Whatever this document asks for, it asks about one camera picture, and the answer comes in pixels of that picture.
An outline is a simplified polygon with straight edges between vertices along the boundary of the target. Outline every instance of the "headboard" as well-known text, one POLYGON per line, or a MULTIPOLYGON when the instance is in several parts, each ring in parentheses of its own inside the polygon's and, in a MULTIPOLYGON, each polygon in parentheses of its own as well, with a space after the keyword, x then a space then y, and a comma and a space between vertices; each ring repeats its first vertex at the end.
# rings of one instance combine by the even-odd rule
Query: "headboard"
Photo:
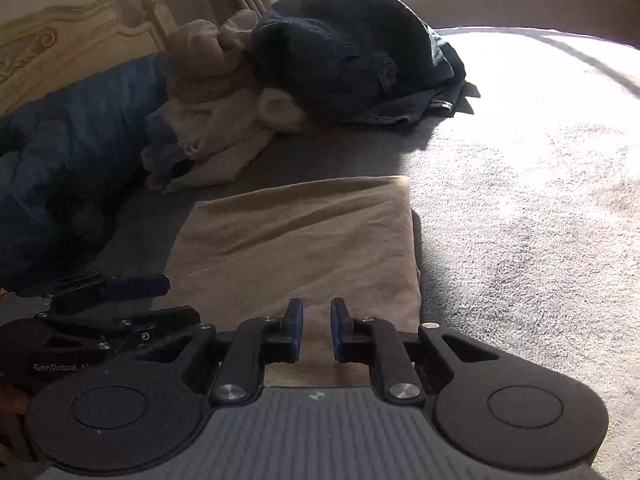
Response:
POLYGON ((140 0, 146 21, 120 23, 119 0, 46 7, 0 25, 0 116, 126 60, 166 49, 177 30, 158 0, 140 0))

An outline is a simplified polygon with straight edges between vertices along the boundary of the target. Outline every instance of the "blue pillow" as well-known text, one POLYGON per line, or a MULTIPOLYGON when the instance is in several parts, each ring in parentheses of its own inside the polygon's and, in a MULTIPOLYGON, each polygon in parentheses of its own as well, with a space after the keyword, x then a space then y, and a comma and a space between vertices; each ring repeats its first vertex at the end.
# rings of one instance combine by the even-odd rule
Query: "blue pillow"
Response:
POLYGON ((162 54, 152 54, 0 118, 0 286, 34 282, 74 256, 74 218, 112 208, 140 174, 145 118, 166 99, 162 54))

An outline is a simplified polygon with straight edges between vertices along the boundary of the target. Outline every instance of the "cream headboard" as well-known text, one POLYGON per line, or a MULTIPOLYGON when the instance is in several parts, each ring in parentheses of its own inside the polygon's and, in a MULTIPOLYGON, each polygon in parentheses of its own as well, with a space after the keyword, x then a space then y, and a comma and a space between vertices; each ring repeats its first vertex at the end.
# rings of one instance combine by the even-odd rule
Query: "cream headboard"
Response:
POLYGON ((146 21, 120 24, 119 0, 55 6, 0 25, 0 115, 126 60, 165 50, 177 30, 158 0, 140 0, 146 21))

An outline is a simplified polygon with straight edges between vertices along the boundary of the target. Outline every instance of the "carved wooden headboard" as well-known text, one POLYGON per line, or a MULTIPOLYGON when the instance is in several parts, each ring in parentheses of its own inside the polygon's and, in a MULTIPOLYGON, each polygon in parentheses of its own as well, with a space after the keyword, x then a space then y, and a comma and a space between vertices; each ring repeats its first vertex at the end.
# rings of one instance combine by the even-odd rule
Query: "carved wooden headboard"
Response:
POLYGON ((160 52, 177 30, 158 0, 140 0, 146 21, 120 24, 119 0, 55 6, 0 25, 0 115, 126 60, 160 52))

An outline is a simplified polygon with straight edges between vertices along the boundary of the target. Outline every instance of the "headboard post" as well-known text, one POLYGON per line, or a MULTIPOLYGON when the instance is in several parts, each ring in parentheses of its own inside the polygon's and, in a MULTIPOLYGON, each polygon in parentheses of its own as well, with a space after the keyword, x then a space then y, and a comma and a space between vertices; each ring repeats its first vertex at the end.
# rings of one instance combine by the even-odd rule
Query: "headboard post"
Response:
POLYGON ((167 46, 169 36, 178 30, 178 25, 175 23, 171 12, 159 0, 140 0, 140 3, 142 8, 145 9, 146 19, 158 28, 158 31, 162 34, 162 41, 167 46))

